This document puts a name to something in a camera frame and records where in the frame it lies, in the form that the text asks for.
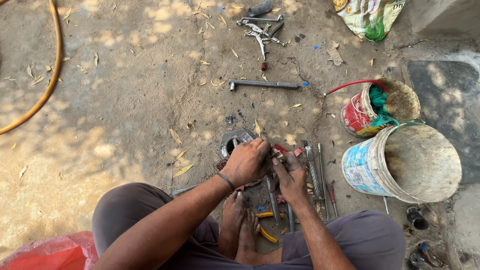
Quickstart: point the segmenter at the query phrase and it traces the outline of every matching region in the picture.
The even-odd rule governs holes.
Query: sandy ground
[[[384,42],[373,45],[346,27],[334,13],[331,1],[272,3],[282,10],[267,17],[284,15],[284,29],[277,37],[291,43],[284,48],[267,44],[267,61],[296,57],[310,83],[322,92],[382,74],[402,80],[402,63],[408,59],[443,57],[445,51],[477,46],[443,44],[448,48],[439,52],[437,44],[422,43],[397,49],[413,40],[402,27],[392,31]],[[291,64],[259,71],[262,61],[257,60],[258,43],[253,37],[243,36],[245,27],[235,25],[247,13],[233,8],[255,4],[216,0],[203,0],[201,4],[199,0],[58,1],[60,17],[72,8],[68,19],[60,23],[63,56],[70,57],[61,66],[63,82],[57,83],[40,112],[0,138],[0,258],[34,240],[91,230],[97,201],[121,184],[145,182],[165,187],[168,192],[204,181],[217,171],[215,164],[220,160],[216,151],[221,135],[229,127],[245,128],[254,134],[255,119],[265,138],[288,150],[298,147],[302,139],[311,145],[324,145],[325,163],[336,160],[325,165],[325,176],[328,181],[336,181],[340,215],[363,209],[385,213],[380,196],[354,191],[340,170],[347,142],[361,139],[343,129],[339,113],[363,86],[350,86],[328,97],[327,111],[337,117],[324,116],[319,122],[318,141],[312,142],[321,103],[306,87],[300,92],[239,87],[232,93],[227,83],[211,84],[241,77],[261,81],[262,74],[269,81],[302,83]],[[209,19],[192,14],[199,5]],[[227,25],[218,19],[219,15]],[[0,8],[0,18],[4,25],[0,29],[0,76],[16,79],[0,80],[0,125],[5,126],[28,111],[44,92],[51,76],[45,65],[54,63],[55,35],[46,0],[10,1]],[[396,24],[407,24],[408,18],[400,15],[398,21]],[[205,22],[215,29],[207,29]],[[294,38],[300,34],[305,38],[296,42]],[[326,50],[332,41],[340,44],[338,51],[346,64],[336,67],[327,61],[330,57]],[[237,52],[238,59],[231,49]],[[94,65],[95,53],[98,66]],[[210,65],[201,65],[195,58]],[[29,87],[29,64],[33,75],[46,76],[45,81]],[[88,73],[83,74],[77,65]],[[385,74],[387,67],[393,67],[393,72]],[[297,103],[303,104],[299,107],[302,110],[290,108]],[[236,125],[225,123],[229,114],[240,119],[238,111],[244,116],[242,121]],[[194,122],[195,129],[189,131],[187,122]],[[181,145],[174,141],[169,129],[179,134]],[[187,152],[183,157],[166,166],[184,150]],[[172,178],[179,167],[190,164],[195,165],[187,173]],[[25,165],[28,170],[19,179]],[[268,200],[263,183],[246,192],[252,209]],[[387,200],[390,216],[400,226],[406,224],[408,204],[395,198]],[[221,205],[212,215],[221,223]],[[280,231],[287,221],[283,226],[274,226],[272,220],[264,219],[261,224],[281,239]],[[421,239],[427,234],[416,237]],[[418,239],[409,239],[409,243],[415,244]],[[281,241],[272,244],[264,238],[258,242],[261,252],[281,246]]]

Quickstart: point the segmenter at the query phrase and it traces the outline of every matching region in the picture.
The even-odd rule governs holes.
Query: man
[[[93,215],[100,256],[95,269],[317,269],[400,270],[406,240],[400,226],[375,211],[360,211],[323,224],[310,205],[306,170],[293,153],[285,165],[269,157],[270,143],[239,144],[226,166],[195,189],[172,199],[143,183],[107,192]],[[223,204],[223,225],[209,216],[235,188],[272,171],[302,232],[286,233],[283,246],[258,254],[258,219],[234,192]]]

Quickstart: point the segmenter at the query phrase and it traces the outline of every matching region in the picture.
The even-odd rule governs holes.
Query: black wristband
[[[235,190],[235,186],[232,184],[232,182],[230,182],[230,180],[229,180],[226,176],[224,176],[223,174],[221,174],[221,173],[219,173],[219,172],[217,172],[217,174],[220,175],[220,177],[222,177],[223,179],[225,179],[225,181],[226,181],[226,182],[230,185],[230,187],[232,188],[232,191]]]

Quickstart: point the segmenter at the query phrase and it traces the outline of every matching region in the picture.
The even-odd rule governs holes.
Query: bucket
[[[401,123],[420,116],[420,102],[412,88],[402,82],[387,78],[378,80],[385,84],[387,93],[385,105],[393,118]],[[342,117],[340,118],[342,126],[350,134],[357,137],[374,136],[382,129],[391,126],[388,123],[377,127],[370,126],[372,121],[378,118],[378,115],[373,112],[368,96],[371,86],[372,83],[369,83],[361,93],[349,100],[342,109]]]
[[[460,158],[450,142],[427,125],[389,126],[350,147],[342,172],[357,191],[408,203],[439,202],[457,190]]]

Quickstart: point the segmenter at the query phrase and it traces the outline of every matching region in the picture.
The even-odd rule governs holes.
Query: tangled wire
[[[282,64],[293,64],[295,66],[295,69],[297,70],[297,76],[304,82],[307,83],[307,89],[312,92],[316,98],[320,98],[322,102],[322,106],[320,107],[320,110],[317,112],[317,119],[315,120],[315,125],[313,126],[313,131],[312,131],[312,136],[311,139],[312,141],[317,141],[318,139],[318,131],[320,129],[320,120],[322,116],[324,115],[324,112],[327,110],[327,103],[326,103],[326,97],[323,95],[320,87],[318,85],[312,84],[310,81],[307,79],[307,75],[305,75],[305,72],[300,68],[300,63],[297,61],[295,57],[287,57],[286,62],[282,62],[281,60],[276,60],[272,62],[265,62],[262,64],[262,67],[265,65],[266,69],[273,69],[277,67],[277,65]]]

